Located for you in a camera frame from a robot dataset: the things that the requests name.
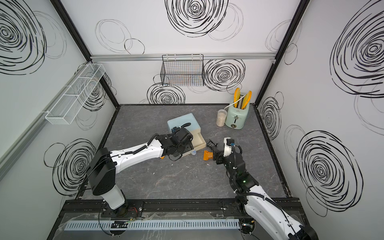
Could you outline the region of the orange cookie packet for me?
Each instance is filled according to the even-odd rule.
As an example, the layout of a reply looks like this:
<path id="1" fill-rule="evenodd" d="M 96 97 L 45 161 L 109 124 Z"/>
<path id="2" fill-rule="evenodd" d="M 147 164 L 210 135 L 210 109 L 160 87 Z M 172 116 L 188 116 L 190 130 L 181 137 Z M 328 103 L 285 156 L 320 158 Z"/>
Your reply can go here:
<path id="1" fill-rule="evenodd" d="M 214 158 L 214 153 L 210 151 L 204 151 L 203 160 L 208 161 Z"/>

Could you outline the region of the light blue drawer box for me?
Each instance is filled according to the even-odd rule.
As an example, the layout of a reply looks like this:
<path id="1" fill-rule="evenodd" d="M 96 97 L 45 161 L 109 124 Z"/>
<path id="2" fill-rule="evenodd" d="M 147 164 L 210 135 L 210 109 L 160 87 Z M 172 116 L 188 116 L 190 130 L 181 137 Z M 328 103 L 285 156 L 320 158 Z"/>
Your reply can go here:
<path id="1" fill-rule="evenodd" d="M 182 125 L 187 123 L 191 123 L 191 125 L 187 126 L 186 129 L 193 135 L 192 145 L 194 149 L 183 153 L 183 157 L 186 157 L 190 154 L 196 155 L 197 151 L 202 150 L 206 147 L 206 141 L 204 140 L 201 134 L 201 127 L 192 113 L 167 121 L 170 133 L 172 132 L 173 128 L 181 127 Z"/>

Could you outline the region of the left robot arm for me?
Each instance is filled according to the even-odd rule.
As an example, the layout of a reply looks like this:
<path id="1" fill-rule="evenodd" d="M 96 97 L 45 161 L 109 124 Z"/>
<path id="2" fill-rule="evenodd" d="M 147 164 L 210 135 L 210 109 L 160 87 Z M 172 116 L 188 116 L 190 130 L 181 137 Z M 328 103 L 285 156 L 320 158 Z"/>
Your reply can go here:
<path id="1" fill-rule="evenodd" d="M 191 123 L 174 127 L 170 134 L 154 134 L 150 140 L 124 150 L 109 151 L 102 148 L 97 151 L 86 172 L 86 178 L 94 196 L 101 196 L 117 217 L 125 217 L 130 211 L 139 213 L 131 207 L 116 184 L 116 174 L 146 160 L 168 157 L 178 161 L 183 155 L 194 149 L 193 134 L 187 129 Z"/>

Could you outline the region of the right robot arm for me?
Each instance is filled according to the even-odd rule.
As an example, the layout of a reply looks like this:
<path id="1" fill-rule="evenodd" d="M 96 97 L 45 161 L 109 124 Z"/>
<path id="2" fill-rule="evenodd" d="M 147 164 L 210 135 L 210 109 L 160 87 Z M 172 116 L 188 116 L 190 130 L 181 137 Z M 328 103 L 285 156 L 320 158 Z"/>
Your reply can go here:
<path id="1" fill-rule="evenodd" d="M 232 138 L 224 138 L 220 148 L 212 141 L 210 151 L 204 152 L 204 160 L 212 159 L 224 165 L 230 186 L 236 194 L 238 211 L 253 218 L 274 240 L 317 240 L 316 231 L 291 217 L 266 193 L 259 182 L 247 171 L 241 146 Z"/>

